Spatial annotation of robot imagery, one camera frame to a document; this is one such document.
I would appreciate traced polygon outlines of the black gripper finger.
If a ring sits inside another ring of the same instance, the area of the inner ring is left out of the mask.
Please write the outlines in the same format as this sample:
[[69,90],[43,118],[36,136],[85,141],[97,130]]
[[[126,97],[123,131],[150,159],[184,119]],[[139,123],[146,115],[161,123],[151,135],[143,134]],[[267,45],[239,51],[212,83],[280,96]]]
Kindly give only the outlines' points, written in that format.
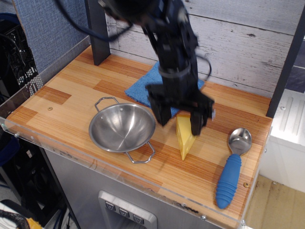
[[151,107],[158,123],[165,126],[171,119],[171,108],[157,101],[151,101]]
[[207,116],[203,115],[200,112],[193,111],[191,112],[191,130],[193,136],[201,134],[201,130],[207,124]]

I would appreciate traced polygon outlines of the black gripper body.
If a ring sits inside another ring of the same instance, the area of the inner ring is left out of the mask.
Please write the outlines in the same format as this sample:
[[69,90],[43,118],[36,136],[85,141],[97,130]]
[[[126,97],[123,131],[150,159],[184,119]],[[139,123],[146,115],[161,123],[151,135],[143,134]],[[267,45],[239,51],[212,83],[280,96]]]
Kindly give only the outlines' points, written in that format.
[[193,112],[197,111],[207,116],[207,119],[215,117],[213,108],[214,100],[207,97],[198,88],[198,77],[193,76],[189,70],[169,73],[159,71],[163,79],[163,85],[150,84],[148,90],[149,102],[157,101],[170,108]]

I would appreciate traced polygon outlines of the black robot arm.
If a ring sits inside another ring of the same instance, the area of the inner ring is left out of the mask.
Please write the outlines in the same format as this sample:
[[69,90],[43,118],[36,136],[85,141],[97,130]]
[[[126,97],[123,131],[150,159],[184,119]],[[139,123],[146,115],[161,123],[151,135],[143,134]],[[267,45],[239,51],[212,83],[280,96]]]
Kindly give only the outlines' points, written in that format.
[[161,84],[149,84],[148,100],[161,125],[172,117],[171,108],[190,112],[191,131],[199,135],[214,115],[214,101],[198,88],[196,48],[187,10],[181,0],[101,0],[116,20],[141,26],[159,60]]

